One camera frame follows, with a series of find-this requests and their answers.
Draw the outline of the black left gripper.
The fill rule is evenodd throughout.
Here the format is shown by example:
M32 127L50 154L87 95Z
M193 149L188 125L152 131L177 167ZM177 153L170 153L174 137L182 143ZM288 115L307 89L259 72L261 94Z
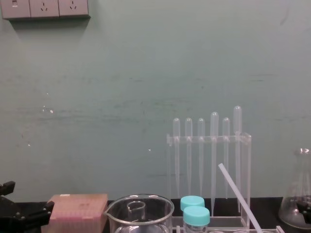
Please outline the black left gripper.
M15 182L9 181L0 185L0 232L1 233L40 233L40 226L30 224L22 227L20 220L36 213L40 223L49 223L54 202L49 201L43 207L42 202L13 202L6 195L14 192Z

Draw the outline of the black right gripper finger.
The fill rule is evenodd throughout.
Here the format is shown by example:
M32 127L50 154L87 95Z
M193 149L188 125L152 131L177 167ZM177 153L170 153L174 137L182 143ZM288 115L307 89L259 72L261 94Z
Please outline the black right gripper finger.
M305 201L298 201L296 203L299 213L304 217L304 221L307 224L311 223L311 205Z

